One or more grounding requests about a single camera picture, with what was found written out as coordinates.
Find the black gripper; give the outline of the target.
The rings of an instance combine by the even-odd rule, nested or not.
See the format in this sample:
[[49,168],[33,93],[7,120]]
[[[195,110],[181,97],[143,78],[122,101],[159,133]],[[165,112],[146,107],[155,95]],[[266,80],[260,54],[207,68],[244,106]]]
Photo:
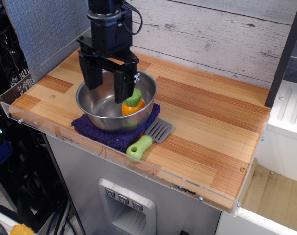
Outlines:
[[133,32],[131,9],[111,12],[87,11],[91,36],[80,36],[79,64],[86,86],[93,90],[103,84],[102,70],[114,74],[115,102],[122,103],[133,95],[140,80],[139,59],[130,51]]

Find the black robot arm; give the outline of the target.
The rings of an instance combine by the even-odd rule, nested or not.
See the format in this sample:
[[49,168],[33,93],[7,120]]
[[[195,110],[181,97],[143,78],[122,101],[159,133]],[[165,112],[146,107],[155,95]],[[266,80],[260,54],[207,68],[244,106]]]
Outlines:
[[135,35],[132,13],[138,10],[124,0],[90,0],[88,8],[91,37],[77,39],[85,84],[95,89],[103,83],[103,70],[113,73],[115,102],[121,103],[139,81],[139,59],[130,51]]

